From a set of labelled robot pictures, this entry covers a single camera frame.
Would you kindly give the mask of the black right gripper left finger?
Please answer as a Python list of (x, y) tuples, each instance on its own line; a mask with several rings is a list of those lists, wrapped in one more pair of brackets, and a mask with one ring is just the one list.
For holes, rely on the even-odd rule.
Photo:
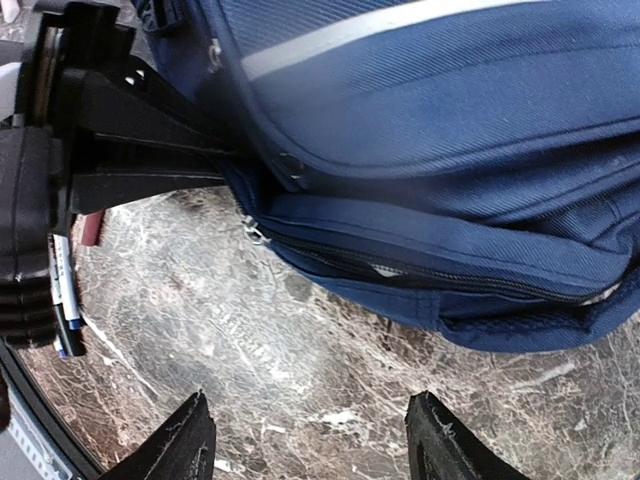
[(99, 480), (211, 480), (215, 454), (216, 425), (199, 391)]

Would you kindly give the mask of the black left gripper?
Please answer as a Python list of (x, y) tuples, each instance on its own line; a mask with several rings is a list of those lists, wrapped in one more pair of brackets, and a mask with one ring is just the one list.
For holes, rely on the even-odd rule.
[[(63, 62), (132, 44), (135, 32), (118, 26), (118, 14), (95, 1), (40, 1), (23, 42), (1, 44), (1, 340), (8, 345), (47, 345), (56, 336), (48, 236), (65, 221), (56, 193), (65, 168), (51, 94)], [(72, 168), (73, 213), (223, 186), (214, 163), (191, 153), (235, 153), (210, 118), (135, 56), (86, 72), (78, 125), (105, 139), (185, 152), (111, 149), (83, 159)]]

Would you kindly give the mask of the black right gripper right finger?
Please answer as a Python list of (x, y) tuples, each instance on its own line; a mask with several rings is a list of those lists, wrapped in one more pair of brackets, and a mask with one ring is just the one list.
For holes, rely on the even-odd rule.
[(413, 479), (527, 479), (484, 445), (428, 391), (410, 398), (405, 425)]

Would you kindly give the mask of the red capped white marker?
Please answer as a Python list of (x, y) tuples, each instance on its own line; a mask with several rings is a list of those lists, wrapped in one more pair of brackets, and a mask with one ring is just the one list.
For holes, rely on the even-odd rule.
[(84, 216), (81, 232), (82, 246), (95, 247), (100, 244), (104, 216), (104, 210)]

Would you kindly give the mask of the navy blue backpack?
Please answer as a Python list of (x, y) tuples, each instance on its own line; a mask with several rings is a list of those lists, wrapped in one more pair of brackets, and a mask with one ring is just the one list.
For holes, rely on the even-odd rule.
[(247, 233), (480, 351), (639, 308), (635, 1), (138, 1), (159, 73), (250, 148)]

